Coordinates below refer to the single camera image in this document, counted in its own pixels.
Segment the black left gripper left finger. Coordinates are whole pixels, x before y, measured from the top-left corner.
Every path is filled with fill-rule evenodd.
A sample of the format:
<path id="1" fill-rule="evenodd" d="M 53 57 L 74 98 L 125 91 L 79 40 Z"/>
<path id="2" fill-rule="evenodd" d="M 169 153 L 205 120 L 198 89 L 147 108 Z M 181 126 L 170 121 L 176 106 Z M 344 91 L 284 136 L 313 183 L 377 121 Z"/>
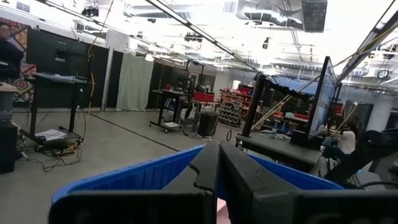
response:
<path id="1" fill-rule="evenodd" d="M 218 143 L 208 142 L 158 190 L 79 190 L 50 207 L 48 224 L 216 224 Z"/>

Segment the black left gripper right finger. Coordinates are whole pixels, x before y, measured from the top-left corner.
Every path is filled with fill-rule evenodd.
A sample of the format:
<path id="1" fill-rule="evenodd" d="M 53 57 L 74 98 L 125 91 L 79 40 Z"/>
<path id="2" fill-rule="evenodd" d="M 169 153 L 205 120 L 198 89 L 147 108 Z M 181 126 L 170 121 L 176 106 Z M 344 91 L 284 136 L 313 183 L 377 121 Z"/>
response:
<path id="1" fill-rule="evenodd" d="M 398 191 L 302 190 L 220 142 L 231 224 L 398 224 Z"/>

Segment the pink rubber slide sandal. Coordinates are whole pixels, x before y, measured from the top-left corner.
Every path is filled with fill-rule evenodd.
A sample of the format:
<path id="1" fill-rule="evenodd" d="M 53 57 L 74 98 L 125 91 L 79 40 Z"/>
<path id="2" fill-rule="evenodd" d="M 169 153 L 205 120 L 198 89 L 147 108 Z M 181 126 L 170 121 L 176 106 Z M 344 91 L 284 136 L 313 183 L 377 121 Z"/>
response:
<path id="1" fill-rule="evenodd" d="M 231 224 L 227 204 L 220 198 L 217 199 L 216 224 Z"/>

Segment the blue plastic bin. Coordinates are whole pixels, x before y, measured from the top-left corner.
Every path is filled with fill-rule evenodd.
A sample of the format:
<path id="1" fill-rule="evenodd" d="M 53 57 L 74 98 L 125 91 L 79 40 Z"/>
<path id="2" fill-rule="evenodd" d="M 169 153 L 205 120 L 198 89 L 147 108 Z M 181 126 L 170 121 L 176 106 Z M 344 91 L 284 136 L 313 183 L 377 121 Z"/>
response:
<path id="1" fill-rule="evenodd" d="M 52 203 L 69 193 L 79 190 L 158 190 L 165 187 L 181 173 L 203 149 L 202 145 L 178 151 L 157 159 L 105 172 L 72 182 L 52 197 Z M 261 166 L 280 178 L 304 190 L 336 190 L 342 186 L 314 175 L 250 155 Z"/>

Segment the black waste bin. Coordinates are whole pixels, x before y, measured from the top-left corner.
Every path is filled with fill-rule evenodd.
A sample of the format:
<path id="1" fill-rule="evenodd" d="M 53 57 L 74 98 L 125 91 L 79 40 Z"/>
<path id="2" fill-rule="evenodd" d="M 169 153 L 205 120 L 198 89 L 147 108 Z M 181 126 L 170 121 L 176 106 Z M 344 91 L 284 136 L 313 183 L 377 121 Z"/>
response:
<path id="1" fill-rule="evenodd" d="M 214 111 L 202 112 L 197 133 L 201 137 L 210 137 L 214 135 L 216 130 L 218 113 Z"/>

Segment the red plastic bin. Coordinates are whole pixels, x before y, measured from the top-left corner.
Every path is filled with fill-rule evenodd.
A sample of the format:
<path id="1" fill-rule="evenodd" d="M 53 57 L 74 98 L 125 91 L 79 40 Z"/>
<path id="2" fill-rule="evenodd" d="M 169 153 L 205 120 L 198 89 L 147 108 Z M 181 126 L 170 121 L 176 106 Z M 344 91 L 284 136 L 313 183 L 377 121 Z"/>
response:
<path id="1" fill-rule="evenodd" d="M 201 102 L 214 102 L 215 96 L 214 96 L 214 94 L 202 93 L 202 92 L 195 91 L 193 93 L 193 99 L 195 101 L 201 101 Z"/>

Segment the grey desk top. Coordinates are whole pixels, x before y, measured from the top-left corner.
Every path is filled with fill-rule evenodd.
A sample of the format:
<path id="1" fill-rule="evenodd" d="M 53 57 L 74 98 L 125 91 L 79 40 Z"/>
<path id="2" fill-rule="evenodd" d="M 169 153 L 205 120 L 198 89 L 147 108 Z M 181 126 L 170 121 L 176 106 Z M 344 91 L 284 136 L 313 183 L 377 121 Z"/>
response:
<path id="1" fill-rule="evenodd" d="M 296 146 L 265 134 L 251 134 L 250 137 L 237 135 L 235 138 L 236 145 L 240 144 L 245 149 L 270 157 L 303 172 L 310 172 L 322 155 L 320 151 Z"/>

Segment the person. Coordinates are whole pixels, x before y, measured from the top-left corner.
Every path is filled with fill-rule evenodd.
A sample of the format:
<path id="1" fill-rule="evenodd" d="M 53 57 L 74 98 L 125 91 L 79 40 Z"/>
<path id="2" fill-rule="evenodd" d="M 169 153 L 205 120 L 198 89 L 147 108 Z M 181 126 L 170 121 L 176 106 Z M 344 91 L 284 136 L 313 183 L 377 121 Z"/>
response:
<path id="1" fill-rule="evenodd" d="M 351 154 L 356 147 L 357 126 L 354 122 L 349 121 L 346 124 L 346 130 L 343 131 L 338 138 L 338 148 L 345 154 Z"/>
<path id="2" fill-rule="evenodd" d="M 10 28 L 0 24 L 0 77 L 17 79 L 21 74 L 23 51 L 9 42 Z"/>

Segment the black rolling desk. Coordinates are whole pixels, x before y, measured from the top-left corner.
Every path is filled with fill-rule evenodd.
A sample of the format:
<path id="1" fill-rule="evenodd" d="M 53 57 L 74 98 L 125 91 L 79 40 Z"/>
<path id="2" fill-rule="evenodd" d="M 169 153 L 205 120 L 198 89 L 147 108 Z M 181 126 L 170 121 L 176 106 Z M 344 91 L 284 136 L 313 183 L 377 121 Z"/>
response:
<path id="1" fill-rule="evenodd" d="M 176 91 L 176 90 L 153 90 L 160 96 L 161 107 L 159 110 L 158 120 L 150 121 L 149 126 L 157 126 L 168 134 L 172 129 L 178 129 L 184 135 L 188 133 L 182 128 L 180 124 L 188 123 L 190 113 L 193 110 L 193 92 Z M 172 110 L 172 119 L 170 121 L 164 120 L 164 109 Z"/>

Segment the desk monitor with blue screen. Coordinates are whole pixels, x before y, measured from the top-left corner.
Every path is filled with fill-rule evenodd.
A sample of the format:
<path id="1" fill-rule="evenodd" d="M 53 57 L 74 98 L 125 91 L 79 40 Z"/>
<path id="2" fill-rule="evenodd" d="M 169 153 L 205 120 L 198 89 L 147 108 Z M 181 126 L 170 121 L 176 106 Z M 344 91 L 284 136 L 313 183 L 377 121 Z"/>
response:
<path id="1" fill-rule="evenodd" d="M 309 139 L 314 138 L 326 125 L 331 101 L 335 94 L 336 75 L 330 56 L 326 56 L 318 79 L 315 99 L 312 103 L 307 125 Z"/>

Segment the black monitor pole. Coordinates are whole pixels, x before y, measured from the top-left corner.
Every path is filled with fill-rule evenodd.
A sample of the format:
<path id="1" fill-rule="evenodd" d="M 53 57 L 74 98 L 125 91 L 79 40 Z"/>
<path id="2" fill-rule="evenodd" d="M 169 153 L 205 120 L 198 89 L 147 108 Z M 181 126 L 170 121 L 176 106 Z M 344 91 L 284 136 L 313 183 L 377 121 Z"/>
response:
<path id="1" fill-rule="evenodd" d="M 250 135 L 251 128 L 257 111 L 257 106 L 259 104 L 261 93 L 266 82 L 266 77 L 262 73 L 258 73 L 255 76 L 255 78 L 256 78 L 256 83 L 254 86 L 251 102 L 246 116 L 246 122 L 241 133 L 241 135 L 244 137 L 249 137 Z"/>

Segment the black cabinet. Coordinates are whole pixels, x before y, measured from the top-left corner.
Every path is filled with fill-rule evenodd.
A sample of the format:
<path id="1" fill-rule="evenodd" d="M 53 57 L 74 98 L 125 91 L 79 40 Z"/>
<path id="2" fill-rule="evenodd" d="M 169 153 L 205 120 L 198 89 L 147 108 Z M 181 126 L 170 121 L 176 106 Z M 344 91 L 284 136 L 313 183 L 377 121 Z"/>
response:
<path id="1" fill-rule="evenodd" d="M 17 127 L 0 122 L 0 174 L 13 172 L 17 158 Z"/>

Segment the grey aluminium frame strut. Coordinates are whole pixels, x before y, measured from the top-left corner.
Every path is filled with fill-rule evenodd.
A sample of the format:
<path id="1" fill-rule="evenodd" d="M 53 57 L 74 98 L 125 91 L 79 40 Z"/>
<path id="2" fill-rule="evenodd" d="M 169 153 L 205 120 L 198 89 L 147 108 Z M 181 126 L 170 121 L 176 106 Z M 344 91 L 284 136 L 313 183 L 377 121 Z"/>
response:
<path id="1" fill-rule="evenodd" d="M 396 27 L 398 27 L 398 9 L 380 29 L 374 26 L 357 52 L 348 60 L 337 81 L 343 81 Z"/>

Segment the long ceiling light rail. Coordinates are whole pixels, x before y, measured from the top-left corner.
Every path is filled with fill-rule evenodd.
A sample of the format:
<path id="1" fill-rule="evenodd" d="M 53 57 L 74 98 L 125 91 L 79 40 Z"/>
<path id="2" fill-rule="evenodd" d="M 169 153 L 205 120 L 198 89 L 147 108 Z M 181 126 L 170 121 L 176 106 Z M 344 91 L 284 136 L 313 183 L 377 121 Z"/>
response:
<path id="1" fill-rule="evenodd" d="M 183 18 L 180 16 L 178 13 L 176 13 L 174 10 L 169 8 L 166 4 L 160 2 L 160 0 L 145 0 L 148 3 L 150 3 L 152 6 L 156 7 L 157 9 L 161 10 L 162 12 L 166 13 L 168 16 L 170 16 L 172 19 L 175 19 L 185 27 L 189 28 L 191 31 L 195 32 L 196 34 L 201 35 L 204 39 L 207 41 L 211 42 L 213 45 L 218 47 L 220 50 L 224 51 L 225 53 L 229 54 L 232 56 L 234 59 L 236 59 L 239 62 L 242 62 L 245 64 L 247 67 L 251 68 L 257 73 L 261 73 L 261 71 L 256 68 L 253 64 L 247 62 L 245 59 L 243 59 L 240 55 L 234 53 L 231 49 L 227 48 L 227 46 L 223 45 L 221 42 L 218 42 L 215 38 L 213 38 L 211 35 L 207 34 L 205 31 L 197 27 L 196 25 L 192 24 L 190 21 L 187 19 Z"/>

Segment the colourful wall mural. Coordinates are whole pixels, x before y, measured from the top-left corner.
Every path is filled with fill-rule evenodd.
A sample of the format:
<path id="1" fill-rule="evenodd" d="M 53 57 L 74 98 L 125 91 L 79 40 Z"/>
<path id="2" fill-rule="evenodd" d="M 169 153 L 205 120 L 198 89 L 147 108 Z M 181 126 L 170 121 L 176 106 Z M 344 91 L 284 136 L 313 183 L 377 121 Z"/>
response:
<path id="1" fill-rule="evenodd" d="M 8 79 L 7 83 L 14 85 L 17 88 L 14 101 L 16 103 L 27 103 L 33 99 L 34 87 L 25 78 L 31 77 L 37 71 L 36 66 L 26 62 L 27 47 L 28 47 L 28 33 L 30 26 L 0 17 L 0 25 L 5 25 L 10 28 L 11 37 L 9 42 L 15 45 L 24 53 L 21 61 L 21 74 L 18 79 Z"/>

